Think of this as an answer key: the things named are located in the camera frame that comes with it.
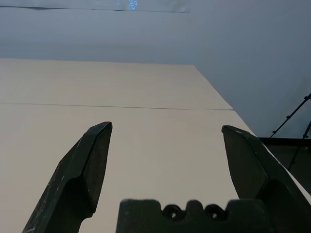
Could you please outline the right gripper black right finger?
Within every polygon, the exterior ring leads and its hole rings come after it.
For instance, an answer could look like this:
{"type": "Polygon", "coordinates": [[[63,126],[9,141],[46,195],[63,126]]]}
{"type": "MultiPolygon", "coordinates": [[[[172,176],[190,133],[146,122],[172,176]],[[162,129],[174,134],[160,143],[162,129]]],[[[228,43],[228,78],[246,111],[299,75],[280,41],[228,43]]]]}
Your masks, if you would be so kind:
{"type": "Polygon", "coordinates": [[[260,200],[278,233],[309,233],[310,203],[262,141],[229,125],[222,127],[222,133],[238,197],[260,200]]]}

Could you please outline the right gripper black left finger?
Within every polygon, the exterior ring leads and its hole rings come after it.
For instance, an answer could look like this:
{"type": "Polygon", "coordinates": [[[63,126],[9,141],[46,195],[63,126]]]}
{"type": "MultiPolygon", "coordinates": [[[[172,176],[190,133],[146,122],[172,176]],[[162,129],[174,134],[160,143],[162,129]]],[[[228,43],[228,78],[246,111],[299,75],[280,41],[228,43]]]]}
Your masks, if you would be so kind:
{"type": "Polygon", "coordinates": [[[112,122],[90,127],[60,160],[23,232],[77,233],[96,212],[112,122]]]}

